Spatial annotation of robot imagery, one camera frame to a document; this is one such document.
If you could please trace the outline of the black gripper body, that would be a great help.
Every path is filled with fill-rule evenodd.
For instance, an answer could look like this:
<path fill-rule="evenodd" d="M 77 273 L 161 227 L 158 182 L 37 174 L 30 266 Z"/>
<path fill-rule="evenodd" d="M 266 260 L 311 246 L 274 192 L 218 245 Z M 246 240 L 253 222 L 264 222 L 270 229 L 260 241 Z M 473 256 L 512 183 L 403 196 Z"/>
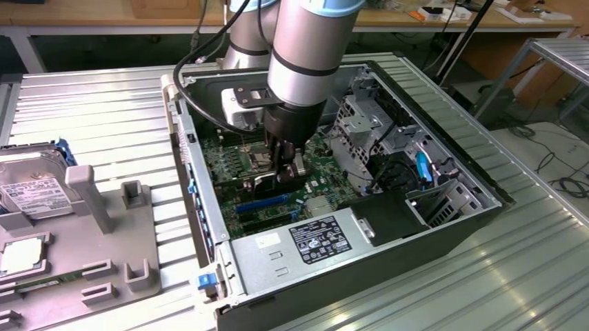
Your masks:
<path fill-rule="evenodd" d="M 325 101 L 312 106 L 295 106 L 289 103 L 264 108 L 262 126 L 265 140 L 280 141 L 301 147 L 315 134 Z"/>

